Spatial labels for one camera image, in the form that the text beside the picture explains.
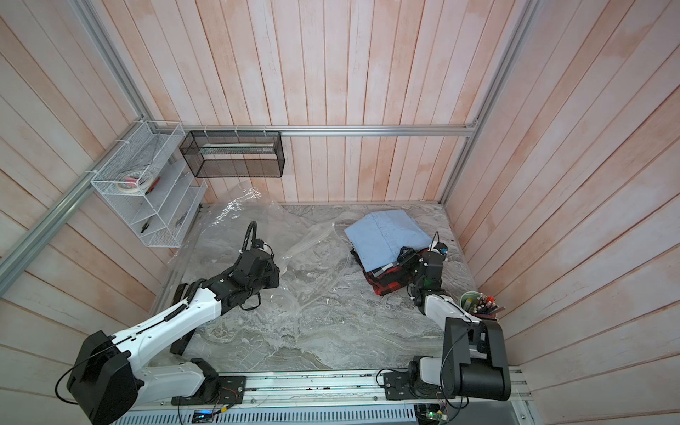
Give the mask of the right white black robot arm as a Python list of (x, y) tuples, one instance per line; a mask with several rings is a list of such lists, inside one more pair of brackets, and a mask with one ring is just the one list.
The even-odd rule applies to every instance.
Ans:
[(398, 265), (407, 272), (409, 297), (443, 331), (440, 357), (414, 357), (407, 389), (415, 398), (440, 396), (507, 401), (511, 378), (502, 328), (466, 311), (444, 290), (448, 248), (436, 243), (422, 251), (404, 247)]

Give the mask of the red black plaid shirt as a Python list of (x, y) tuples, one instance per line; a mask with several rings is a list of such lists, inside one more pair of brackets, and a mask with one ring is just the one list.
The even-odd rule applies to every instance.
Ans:
[(379, 276), (375, 276), (372, 272), (368, 272), (366, 269), (364, 269), (361, 259), (359, 258), (359, 254), (356, 253), (354, 249), (350, 250), (350, 254), (361, 268), (363, 276), (366, 278), (375, 294), (380, 297), (396, 292), (401, 288), (405, 288), (413, 281), (412, 275), (400, 265), (390, 267), (386, 271), (379, 274)]

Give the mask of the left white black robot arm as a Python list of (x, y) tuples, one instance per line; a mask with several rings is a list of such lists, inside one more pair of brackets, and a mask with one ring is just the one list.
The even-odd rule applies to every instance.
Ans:
[(111, 336), (88, 336), (73, 368), (60, 379), (93, 424), (111, 424), (132, 407), (175, 398), (217, 404), (219, 375), (207, 361), (170, 367), (149, 362), (171, 344), (279, 285), (272, 249), (258, 239), (236, 263), (210, 279), (191, 283), (186, 297), (145, 322)]

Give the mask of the clear plastic vacuum bag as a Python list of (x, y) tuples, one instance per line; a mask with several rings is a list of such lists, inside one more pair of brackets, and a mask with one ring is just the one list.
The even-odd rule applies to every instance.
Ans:
[(250, 184), (237, 185), (222, 204), (202, 210), (186, 250), (183, 279), (208, 279), (232, 266), (251, 221), (274, 251), (280, 284), (262, 290), (203, 327), (217, 340), (231, 333), (285, 340), (325, 339), (356, 328), (371, 294), (337, 219), (313, 221), (312, 207), (299, 212), (278, 204)]

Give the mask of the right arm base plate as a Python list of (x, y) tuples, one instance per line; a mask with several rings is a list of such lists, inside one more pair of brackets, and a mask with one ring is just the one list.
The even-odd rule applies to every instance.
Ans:
[(441, 389), (433, 384), (412, 380), (408, 372), (381, 370), (376, 382), (384, 389), (387, 400), (443, 400)]

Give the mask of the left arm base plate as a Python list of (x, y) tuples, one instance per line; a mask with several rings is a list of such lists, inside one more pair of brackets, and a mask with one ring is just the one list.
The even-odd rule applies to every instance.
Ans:
[(244, 390), (247, 378), (243, 375), (225, 375), (207, 378), (198, 391), (189, 397), (173, 397), (173, 406), (201, 405), (241, 405), (244, 401)]

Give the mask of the light blue shirt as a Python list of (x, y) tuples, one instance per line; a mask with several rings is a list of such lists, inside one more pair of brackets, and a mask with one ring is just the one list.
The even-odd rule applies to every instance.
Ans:
[(345, 230), (366, 271), (395, 262), (402, 248), (421, 251), (432, 237), (403, 210), (372, 212)]

